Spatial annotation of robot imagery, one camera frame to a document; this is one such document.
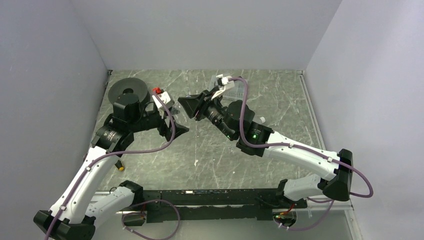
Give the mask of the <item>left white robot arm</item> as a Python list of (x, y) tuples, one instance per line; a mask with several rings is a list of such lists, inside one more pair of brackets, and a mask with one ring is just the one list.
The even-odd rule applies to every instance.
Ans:
[(139, 209), (146, 203), (144, 189), (130, 180), (95, 203), (92, 198), (108, 171), (121, 156), (130, 154), (128, 147), (135, 133), (157, 129), (169, 146), (188, 131), (176, 123), (171, 114), (175, 102), (160, 88), (145, 96), (122, 93), (112, 103), (113, 112), (96, 131), (76, 176), (61, 197), (48, 210), (38, 211), (33, 219), (47, 240), (90, 240), (117, 211)]

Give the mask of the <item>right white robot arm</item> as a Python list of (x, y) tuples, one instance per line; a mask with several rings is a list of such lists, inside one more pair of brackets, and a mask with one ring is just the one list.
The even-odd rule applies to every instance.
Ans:
[(353, 177), (353, 153), (314, 148), (292, 140), (272, 128), (254, 121), (255, 112), (242, 100), (223, 106), (207, 90), (197, 95), (178, 98), (189, 118), (208, 119), (236, 147), (250, 156), (272, 158), (298, 165), (312, 175), (299, 179), (283, 179), (275, 194), (276, 203), (287, 208), (300, 199), (324, 195), (335, 201), (350, 199)]

